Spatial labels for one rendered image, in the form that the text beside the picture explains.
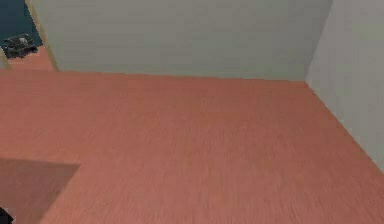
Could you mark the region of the black lumpy low object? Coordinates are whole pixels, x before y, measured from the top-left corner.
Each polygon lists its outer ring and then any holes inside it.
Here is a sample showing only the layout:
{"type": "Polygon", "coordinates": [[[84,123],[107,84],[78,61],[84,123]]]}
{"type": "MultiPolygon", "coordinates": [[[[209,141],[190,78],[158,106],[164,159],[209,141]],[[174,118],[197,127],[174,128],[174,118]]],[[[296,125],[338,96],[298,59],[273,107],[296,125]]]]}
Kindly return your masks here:
{"type": "Polygon", "coordinates": [[[28,34],[9,37],[3,41],[3,50],[8,59],[24,58],[38,51],[33,38],[28,34]]]}

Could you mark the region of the black furniture corner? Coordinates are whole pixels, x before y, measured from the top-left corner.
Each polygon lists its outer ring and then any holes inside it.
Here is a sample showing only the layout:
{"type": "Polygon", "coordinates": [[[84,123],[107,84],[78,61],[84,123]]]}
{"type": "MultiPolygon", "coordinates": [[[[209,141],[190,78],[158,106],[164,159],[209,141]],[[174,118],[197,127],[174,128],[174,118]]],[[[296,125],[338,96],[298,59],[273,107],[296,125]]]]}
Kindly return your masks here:
{"type": "Polygon", "coordinates": [[[0,207],[0,224],[12,224],[14,218],[3,208],[0,207]]]}

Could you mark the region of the tan wooden door frame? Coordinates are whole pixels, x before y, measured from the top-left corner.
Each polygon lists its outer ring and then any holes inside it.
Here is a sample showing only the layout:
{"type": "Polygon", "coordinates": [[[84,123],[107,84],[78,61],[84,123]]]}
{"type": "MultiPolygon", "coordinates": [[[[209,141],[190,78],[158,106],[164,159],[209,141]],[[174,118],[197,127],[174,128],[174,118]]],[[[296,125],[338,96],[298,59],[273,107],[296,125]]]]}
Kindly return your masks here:
{"type": "Polygon", "coordinates": [[[10,70],[59,70],[32,0],[0,0],[0,65],[10,70]],[[3,41],[20,34],[30,35],[38,51],[24,58],[8,59],[3,41]]]}

